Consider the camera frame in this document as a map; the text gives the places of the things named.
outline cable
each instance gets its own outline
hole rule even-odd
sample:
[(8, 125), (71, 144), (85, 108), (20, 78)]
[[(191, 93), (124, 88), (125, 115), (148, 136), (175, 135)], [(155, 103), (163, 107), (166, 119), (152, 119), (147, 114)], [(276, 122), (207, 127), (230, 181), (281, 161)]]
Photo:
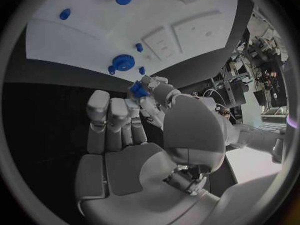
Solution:
[(235, 116), (232, 114), (232, 112), (230, 111), (230, 109), (228, 109), (227, 107), (223, 106), (223, 105), (220, 104), (220, 103), (216, 103), (216, 105), (221, 106), (221, 107), (223, 107), (224, 109), (228, 110), (229, 113), (230, 113), (230, 115), (232, 116), (232, 118), (233, 118), (235, 121), (237, 121), (237, 119), (236, 119)]
[(215, 89), (207, 89), (204, 93), (203, 93), (203, 97), (204, 97), (204, 95), (208, 92), (208, 91), (212, 91), (212, 92), (215, 92), (215, 93), (217, 93), (219, 96), (220, 96), (220, 98), (222, 99), (222, 101), (223, 101), (223, 103), (224, 103), (224, 106), (226, 106), (226, 102), (224, 101), (224, 99), (223, 99), (223, 97), (221, 96), (221, 94), (217, 91), (217, 90), (215, 90)]

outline wire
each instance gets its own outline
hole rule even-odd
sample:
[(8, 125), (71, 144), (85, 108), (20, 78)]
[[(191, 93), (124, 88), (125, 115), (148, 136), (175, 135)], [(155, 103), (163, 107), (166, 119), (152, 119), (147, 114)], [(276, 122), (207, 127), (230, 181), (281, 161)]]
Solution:
[(230, 115), (232, 116), (232, 118), (233, 118), (235, 121), (237, 120), (237, 119), (235, 118), (235, 116), (232, 114), (232, 112), (230, 111), (230, 109), (228, 109), (227, 107), (223, 106), (223, 105), (220, 104), (220, 103), (216, 103), (216, 105), (221, 106), (221, 107), (225, 108), (226, 110), (228, 110), (229, 113), (230, 113)]
[(220, 96), (220, 98), (222, 99), (222, 101), (223, 101), (223, 103), (224, 103), (224, 106), (226, 106), (226, 102), (224, 101), (223, 97), (222, 97), (221, 94), (220, 94), (217, 90), (215, 90), (215, 89), (207, 89), (207, 90), (203, 93), (202, 96), (204, 97), (204, 95), (205, 95), (208, 91), (212, 91), (212, 92), (210, 93), (209, 96), (211, 96), (213, 92), (217, 93), (217, 94)]

